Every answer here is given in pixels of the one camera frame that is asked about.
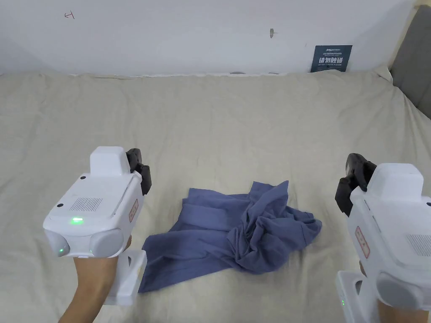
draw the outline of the blue fabric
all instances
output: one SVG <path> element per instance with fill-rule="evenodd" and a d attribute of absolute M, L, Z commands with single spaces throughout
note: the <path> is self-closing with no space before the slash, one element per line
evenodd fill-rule
<path fill-rule="evenodd" d="M 254 182 L 250 193 L 238 195 L 191 188 L 172 229 L 146 239 L 139 292 L 226 268 L 254 274 L 280 268 L 322 227 L 313 214 L 286 206 L 287 186 Z"/>

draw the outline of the beige bedsheet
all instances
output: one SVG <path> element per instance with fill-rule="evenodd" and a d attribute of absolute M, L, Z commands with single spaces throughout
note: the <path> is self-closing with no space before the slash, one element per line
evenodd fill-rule
<path fill-rule="evenodd" d="M 132 248 L 176 221 L 189 187 L 245 193 L 290 180 L 289 205 L 323 222 L 279 271 L 225 270 L 105 306 L 97 322 L 343 322 L 338 270 L 358 269 L 334 201 L 350 152 L 409 162 L 431 194 L 431 121 L 377 72 L 260 77 L 0 77 L 1 322 L 54 322 L 76 287 L 42 222 L 97 146 L 138 147 L 153 187 Z"/>

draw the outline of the handwritten mark on wall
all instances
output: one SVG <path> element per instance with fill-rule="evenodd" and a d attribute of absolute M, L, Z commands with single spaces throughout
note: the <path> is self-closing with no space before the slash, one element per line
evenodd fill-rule
<path fill-rule="evenodd" d="M 69 16 L 72 16 L 72 18 L 75 19 L 75 17 L 73 16 L 72 11 L 70 11 L 70 14 L 67 14 L 67 13 L 64 14 L 65 18 L 69 18 Z"/>

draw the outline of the sign with chinese text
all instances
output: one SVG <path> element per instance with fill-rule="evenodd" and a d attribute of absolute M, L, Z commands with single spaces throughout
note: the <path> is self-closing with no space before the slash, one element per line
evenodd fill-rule
<path fill-rule="evenodd" d="M 352 45 L 316 46 L 310 72 L 336 69 L 345 72 Z"/>

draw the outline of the speaker grille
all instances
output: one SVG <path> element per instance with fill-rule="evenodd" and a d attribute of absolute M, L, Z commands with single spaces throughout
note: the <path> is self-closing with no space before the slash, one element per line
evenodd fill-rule
<path fill-rule="evenodd" d="M 94 212 L 103 199 L 96 197 L 80 197 L 70 208 L 70 211 Z"/>
<path fill-rule="evenodd" d="M 431 236 L 409 234 L 406 237 L 418 256 L 431 257 Z"/>

